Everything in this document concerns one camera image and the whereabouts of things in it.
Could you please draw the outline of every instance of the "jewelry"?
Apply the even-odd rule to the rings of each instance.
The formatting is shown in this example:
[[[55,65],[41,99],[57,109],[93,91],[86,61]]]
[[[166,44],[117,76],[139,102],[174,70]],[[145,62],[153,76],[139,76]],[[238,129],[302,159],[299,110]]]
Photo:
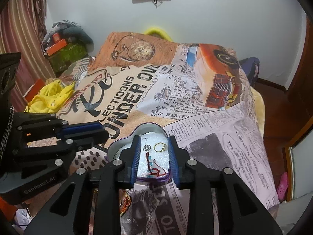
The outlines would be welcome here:
[[[161,151],[157,151],[157,150],[156,150],[156,146],[157,146],[158,144],[163,144],[163,147],[162,147],[162,150],[161,150]],[[163,142],[159,142],[159,143],[157,143],[157,144],[155,144],[155,145],[154,145],[153,149],[154,149],[154,151],[155,151],[155,152],[160,153],[160,152],[165,151],[165,146],[166,146],[166,144],[165,144],[165,143],[163,143]]]
[[[122,204],[120,205],[120,217],[122,217],[125,214],[125,212],[128,210],[131,204],[131,197],[124,189],[120,189],[119,192],[120,192],[119,193],[120,199],[122,199],[121,200]]]
[[[151,146],[147,144],[145,144],[145,146],[143,147],[144,151],[149,151],[150,149],[151,149]]]
[[[160,169],[163,170],[163,174],[160,174],[160,170],[157,168],[151,168],[151,166],[153,165],[152,162],[150,161],[152,159],[152,157],[149,155],[149,152],[146,153],[146,159],[147,159],[147,165],[148,165],[148,173],[147,174],[141,174],[143,177],[148,177],[148,178],[152,178],[152,176],[156,176],[157,178],[159,176],[165,176],[167,173],[165,171],[165,169],[163,169],[161,166],[157,165],[156,160],[154,159],[153,162],[154,164],[159,167]]]
[[[150,145],[145,145],[145,146],[143,147],[143,150],[144,150],[144,151],[149,151],[149,150],[151,150],[151,146],[150,146]]]

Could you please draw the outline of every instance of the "curtain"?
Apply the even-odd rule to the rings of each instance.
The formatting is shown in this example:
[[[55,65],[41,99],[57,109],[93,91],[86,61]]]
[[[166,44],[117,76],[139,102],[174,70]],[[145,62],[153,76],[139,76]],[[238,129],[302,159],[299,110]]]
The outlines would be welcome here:
[[[46,34],[46,0],[10,0],[0,14],[0,53],[21,52],[11,103],[24,111],[23,95],[37,79],[55,78],[40,41]]]

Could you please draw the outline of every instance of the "yellow cloth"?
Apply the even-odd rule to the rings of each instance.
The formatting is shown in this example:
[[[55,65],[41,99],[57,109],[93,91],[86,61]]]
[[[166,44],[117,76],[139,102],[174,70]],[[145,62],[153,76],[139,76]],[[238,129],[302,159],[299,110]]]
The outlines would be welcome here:
[[[254,88],[251,88],[252,95],[255,99],[255,114],[258,120],[258,125],[262,137],[264,136],[264,124],[265,124],[265,104],[262,98],[262,95],[256,91]]]
[[[60,80],[44,86],[30,103],[24,112],[31,113],[56,113],[65,101],[74,93],[75,83],[63,88]]]
[[[157,35],[156,37],[160,37],[164,40],[173,42],[172,38],[162,29],[157,28],[157,27],[151,27],[149,29],[147,29],[144,34],[147,35]]]

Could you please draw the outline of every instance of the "orange box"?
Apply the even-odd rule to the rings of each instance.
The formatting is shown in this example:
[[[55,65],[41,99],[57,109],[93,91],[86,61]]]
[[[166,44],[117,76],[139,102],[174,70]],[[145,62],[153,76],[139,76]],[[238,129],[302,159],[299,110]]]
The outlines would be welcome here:
[[[18,210],[17,207],[9,205],[0,197],[0,209],[8,221],[12,221],[15,212]]]
[[[38,79],[34,85],[32,85],[27,92],[24,94],[23,98],[29,103],[38,92],[44,87],[44,82],[42,79]]]
[[[61,37],[58,33],[55,33],[54,35],[52,35],[52,38],[54,40],[54,43],[57,43],[61,40]]]
[[[59,51],[61,48],[65,47],[67,45],[65,39],[60,40],[53,46],[47,49],[48,56],[53,55],[55,52]]]

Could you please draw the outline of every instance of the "blanket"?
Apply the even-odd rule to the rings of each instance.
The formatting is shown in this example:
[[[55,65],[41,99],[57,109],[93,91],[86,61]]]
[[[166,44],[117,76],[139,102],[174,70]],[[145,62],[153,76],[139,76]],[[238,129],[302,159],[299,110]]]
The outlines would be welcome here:
[[[279,204],[255,100],[231,49],[111,33],[57,116],[70,124],[100,121],[110,134],[104,150],[138,125],[157,123],[207,167],[233,168],[267,209]],[[82,151],[71,172],[107,162],[105,152]],[[186,234],[189,190],[179,191],[171,181],[150,188],[135,184],[120,200],[122,234]]]

